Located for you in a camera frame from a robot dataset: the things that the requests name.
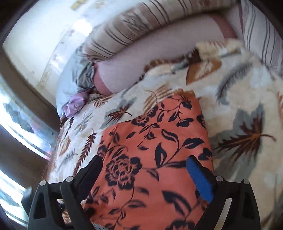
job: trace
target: purple fabric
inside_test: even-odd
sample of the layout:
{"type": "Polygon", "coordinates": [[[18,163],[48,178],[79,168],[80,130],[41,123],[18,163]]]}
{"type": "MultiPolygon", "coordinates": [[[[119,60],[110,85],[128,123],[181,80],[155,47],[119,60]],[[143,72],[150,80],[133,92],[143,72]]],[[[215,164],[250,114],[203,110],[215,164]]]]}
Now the purple fabric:
{"type": "Polygon", "coordinates": [[[77,111],[80,111],[84,106],[88,95],[89,90],[73,95],[70,99],[70,102],[63,108],[66,117],[70,118],[75,115],[77,111]]]}

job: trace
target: brown leaf print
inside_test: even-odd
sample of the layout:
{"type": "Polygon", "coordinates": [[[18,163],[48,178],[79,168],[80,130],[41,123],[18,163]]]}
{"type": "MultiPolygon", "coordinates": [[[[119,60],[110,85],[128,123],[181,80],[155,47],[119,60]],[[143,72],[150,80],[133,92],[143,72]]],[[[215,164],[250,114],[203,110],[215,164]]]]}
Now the brown leaf print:
{"type": "Polygon", "coordinates": [[[201,63],[192,64],[187,73],[186,85],[206,77],[218,70],[221,66],[222,62],[219,60],[203,61],[201,63]]]}
{"type": "Polygon", "coordinates": [[[65,132],[65,128],[61,126],[59,135],[57,136],[57,139],[56,139],[56,149],[58,149],[59,145],[61,145],[62,141],[64,140],[62,139],[64,132],[65,132]]]}
{"type": "Polygon", "coordinates": [[[47,174],[48,169],[49,169],[49,163],[50,163],[50,161],[45,165],[44,170],[42,171],[42,174],[40,176],[41,180],[45,180],[46,174],[47,174]]]}
{"type": "Polygon", "coordinates": [[[278,114],[281,122],[281,129],[283,130],[283,95],[280,95],[280,92],[277,93],[278,100],[278,114]]]}
{"type": "Polygon", "coordinates": [[[190,97],[195,97],[193,90],[183,91],[182,89],[177,89],[177,91],[175,91],[173,94],[180,95],[185,101],[188,101],[190,97]]]}
{"type": "Polygon", "coordinates": [[[223,139],[222,143],[218,144],[218,147],[215,148],[218,152],[227,149],[238,147],[236,151],[231,155],[230,159],[234,162],[242,155],[250,155],[252,157],[254,153],[254,158],[258,154],[258,150],[261,144],[261,137],[269,137],[274,142],[276,139],[268,134],[262,134],[262,113],[257,115],[252,120],[251,129],[249,129],[245,122],[240,126],[240,129],[245,133],[245,135],[237,135],[237,137],[230,137],[230,140],[223,139]]]}
{"type": "Polygon", "coordinates": [[[147,113],[152,108],[152,106],[156,105],[158,101],[161,101],[163,98],[171,96],[173,94],[172,88],[169,84],[164,84],[156,89],[155,92],[151,90],[146,90],[146,92],[150,93],[150,96],[146,99],[144,103],[144,112],[147,113]]]}
{"type": "Polygon", "coordinates": [[[110,125],[116,124],[124,114],[132,116],[129,112],[127,112],[127,110],[132,106],[135,100],[136,97],[132,98],[129,101],[127,101],[126,99],[122,99],[117,108],[112,109],[105,114],[105,122],[100,128],[104,129],[106,127],[109,127],[110,125]]]}
{"type": "Polygon", "coordinates": [[[68,129],[67,129],[67,132],[65,133],[64,138],[63,138],[62,141],[61,141],[61,144],[63,143],[63,141],[65,140],[66,136],[68,135],[68,133],[69,133],[69,131],[70,131],[70,129],[71,129],[73,123],[74,123],[74,117],[71,117],[71,119],[69,120],[69,127],[68,127],[68,129]]]}
{"type": "Polygon", "coordinates": [[[101,96],[101,97],[99,97],[99,98],[97,98],[93,101],[93,106],[95,108],[99,108],[102,105],[104,105],[105,103],[107,103],[108,100],[111,99],[111,98],[112,98],[112,95],[110,95],[108,97],[101,96]]]}
{"type": "Polygon", "coordinates": [[[66,117],[63,117],[63,118],[60,118],[60,129],[63,130],[64,129],[64,124],[65,122],[68,120],[68,118],[66,117]]]}
{"type": "Polygon", "coordinates": [[[227,46],[228,40],[225,41],[208,41],[208,43],[212,46],[215,46],[216,48],[223,49],[227,46]]]}
{"type": "Polygon", "coordinates": [[[79,158],[79,160],[76,164],[76,167],[74,168],[73,176],[75,176],[77,174],[82,162],[85,160],[86,156],[90,152],[90,148],[91,148],[92,143],[94,142],[95,135],[96,135],[96,133],[93,133],[93,134],[88,136],[85,147],[83,148],[83,151],[80,155],[80,158],[79,158]]]}
{"type": "Polygon", "coordinates": [[[71,139],[69,137],[67,137],[66,141],[64,142],[62,149],[59,153],[59,156],[62,156],[68,149],[69,145],[71,143],[71,139]]]}
{"type": "Polygon", "coordinates": [[[126,106],[121,106],[118,111],[112,112],[107,115],[108,118],[110,118],[110,121],[117,122],[121,119],[121,117],[124,115],[124,113],[129,114],[132,116],[130,113],[127,112],[128,108],[130,108],[130,104],[127,104],[126,106]]]}
{"type": "Polygon", "coordinates": [[[44,176],[43,179],[46,179],[47,177],[49,177],[50,172],[56,169],[56,161],[57,161],[57,155],[58,155],[57,151],[55,151],[54,154],[52,154],[51,160],[48,163],[48,169],[43,175],[44,176]]]}
{"type": "Polygon", "coordinates": [[[146,65],[144,67],[143,70],[143,74],[140,77],[141,79],[143,79],[144,75],[151,70],[152,68],[159,66],[159,65],[163,65],[163,64],[176,64],[176,63],[180,63],[182,62],[184,59],[186,59],[188,61],[188,66],[194,64],[194,63],[199,63],[201,62],[200,59],[200,54],[198,52],[197,49],[193,49],[193,51],[189,52],[188,54],[184,54],[180,57],[177,57],[175,59],[156,59],[156,60],[152,60],[148,65],[146,65]]]}

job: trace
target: pillowcase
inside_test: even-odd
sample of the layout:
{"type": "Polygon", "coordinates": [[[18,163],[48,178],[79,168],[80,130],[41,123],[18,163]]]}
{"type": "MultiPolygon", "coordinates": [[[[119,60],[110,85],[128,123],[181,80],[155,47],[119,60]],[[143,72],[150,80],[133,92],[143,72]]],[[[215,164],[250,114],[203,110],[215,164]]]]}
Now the pillowcase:
{"type": "Polygon", "coordinates": [[[263,64],[283,77],[283,41],[267,17],[250,1],[241,0],[244,42],[263,64]]]}
{"type": "Polygon", "coordinates": [[[241,3],[222,12],[223,17],[234,29],[238,39],[243,40],[243,13],[241,3]]]}
{"type": "Polygon", "coordinates": [[[63,108],[73,95],[94,87],[94,64],[81,56],[81,50],[82,46],[75,50],[57,83],[56,106],[60,118],[64,117],[63,108]]]}
{"type": "Polygon", "coordinates": [[[142,36],[189,15],[235,4],[236,0],[144,0],[113,19],[93,28],[85,42],[90,61],[103,61],[142,36]]]}
{"type": "Polygon", "coordinates": [[[219,14],[203,14],[178,21],[134,42],[111,59],[95,65],[93,82],[103,95],[118,93],[135,84],[151,60],[174,59],[191,51],[201,40],[237,38],[219,14]]]}
{"type": "Polygon", "coordinates": [[[187,157],[213,171],[201,114],[194,92],[179,90],[148,113],[105,129],[97,142],[103,168],[83,205],[86,216],[108,229],[123,213],[127,229],[193,230],[208,203],[186,169],[187,157]],[[183,212],[186,221],[180,220],[183,212]]]}

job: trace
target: blanket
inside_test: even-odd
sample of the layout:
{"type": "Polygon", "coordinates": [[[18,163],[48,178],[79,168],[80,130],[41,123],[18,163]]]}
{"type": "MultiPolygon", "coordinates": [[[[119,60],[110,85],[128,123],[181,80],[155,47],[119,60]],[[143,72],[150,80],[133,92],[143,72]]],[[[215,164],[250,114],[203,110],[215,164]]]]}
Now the blanket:
{"type": "Polygon", "coordinates": [[[90,95],[62,127],[47,180],[76,175],[98,153],[106,128],[143,115],[177,91],[193,90],[215,174],[230,181],[249,179],[267,229],[282,215],[283,81],[234,39],[200,42],[186,57],[150,69],[118,94],[90,95]]]}

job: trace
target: orange floral fabric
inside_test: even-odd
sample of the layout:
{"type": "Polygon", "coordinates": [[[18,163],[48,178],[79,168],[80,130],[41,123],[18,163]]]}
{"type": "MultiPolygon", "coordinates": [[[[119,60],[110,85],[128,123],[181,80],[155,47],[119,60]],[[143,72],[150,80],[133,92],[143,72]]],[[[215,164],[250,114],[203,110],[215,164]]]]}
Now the orange floral fabric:
{"type": "Polygon", "coordinates": [[[207,207],[186,170],[195,155],[211,171],[212,154],[198,100],[178,91],[147,114],[107,128],[103,169],[84,210],[108,229],[194,229],[207,207]]]}

